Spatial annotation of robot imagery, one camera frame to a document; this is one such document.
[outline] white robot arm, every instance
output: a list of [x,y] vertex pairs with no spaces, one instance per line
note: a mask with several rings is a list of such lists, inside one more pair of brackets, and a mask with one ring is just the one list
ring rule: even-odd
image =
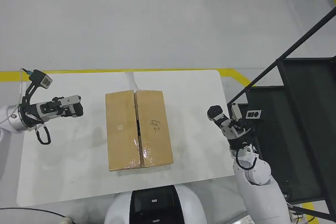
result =
[[[0,128],[11,133],[21,133],[26,130],[36,130],[36,135],[41,144],[50,144],[51,139],[45,122],[60,116],[78,117],[83,115],[81,97],[78,95],[70,97],[54,97],[52,101],[40,102],[30,105],[30,99],[38,87],[48,89],[52,79],[45,73],[34,70],[33,72],[23,69],[31,80],[22,102],[18,105],[4,106],[0,110]],[[43,126],[48,141],[43,142],[38,129]]]
[[[237,104],[232,104],[231,119],[220,106],[211,106],[208,118],[220,127],[230,144],[235,159],[233,169],[239,193],[250,217],[256,224],[289,224],[287,203],[279,185],[271,175],[267,162],[260,160],[245,130]],[[260,118],[261,111],[248,111],[247,118]]]

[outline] white table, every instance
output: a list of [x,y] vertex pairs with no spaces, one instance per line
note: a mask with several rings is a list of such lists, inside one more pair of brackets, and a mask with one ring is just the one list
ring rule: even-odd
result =
[[162,90],[174,163],[146,169],[108,170],[105,94],[132,88],[124,73],[52,75],[31,102],[54,96],[82,96],[84,115],[47,123],[52,144],[25,133],[17,203],[21,206],[113,194],[129,190],[233,175],[229,145],[207,118],[212,105],[226,101],[217,71],[136,72],[143,90]]

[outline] black metal rack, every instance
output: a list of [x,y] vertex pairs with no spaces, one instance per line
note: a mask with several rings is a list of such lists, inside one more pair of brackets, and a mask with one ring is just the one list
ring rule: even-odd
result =
[[[282,191],[293,189],[292,203],[324,199],[330,214],[295,206],[289,209],[336,222],[336,56],[287,58],[334,16],[336,7],[241,90],[228,107],[246,94],[250,109],[268,114],[257,134],[258,151],[271,164]],[[275,67],[284,86],[253,87]],[[288,169],[298,172],[288,174]]]

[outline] yellow floor line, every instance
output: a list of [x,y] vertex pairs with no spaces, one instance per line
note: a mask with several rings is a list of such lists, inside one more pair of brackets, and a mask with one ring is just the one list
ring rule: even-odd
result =
[[[67,73],[101,73],[101,72],[153,72],[153,71],[187,71],[187,70],[217,70],[222,77],[232,77],[241,83],[243,86],[247,86],[250,83],[246,77],[244,77],[237,70],[232,68],[175,68],[175,69],[95,69],[95,70],[58,70],[58,71],[44,71],[47,74],[67,74]],[[26,73],[22,73],[23,80],[28,81],[29,76]],[[0,82],[18,82],[20,80],[19,71],[0,72]]]
[[[307,202],[304,204],[301,204],[303,208],[309,209],[309,210],[315,210],[314,208],[314,204],[312,202]],[[312,218],[314,218],[314,216],[309,216],[306,215],[307,220],[311,220]],[[314,220],[312,220],[311,222],[309,222],[309,224],[319,224],[319,220],[318,218],[314,218]]]

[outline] floor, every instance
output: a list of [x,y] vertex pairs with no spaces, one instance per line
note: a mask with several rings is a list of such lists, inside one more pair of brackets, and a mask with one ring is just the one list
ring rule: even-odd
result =
[[[332,7],[332,0],[1,0],[0,71],[235,68],[252,80]],[[335,54],[336,18],[292,56]],[[227,101],[242,88],[231,77],[222,83]],[[273,70],[258,84],[280,83]],[[0,83],[0,107],[15,103],[17,89],[17,83]],[[0,158],[0,207],[17,206],[22,136],[12,136],[11,144],[14,150]],[[234,177],[186,185],[200,197],[208,223],[223,224],[245,210]],[[76,223],[103,223],[114,197],[35,208],[69,215]],[[58,220],[40,212],[0,212],[1,223]]]

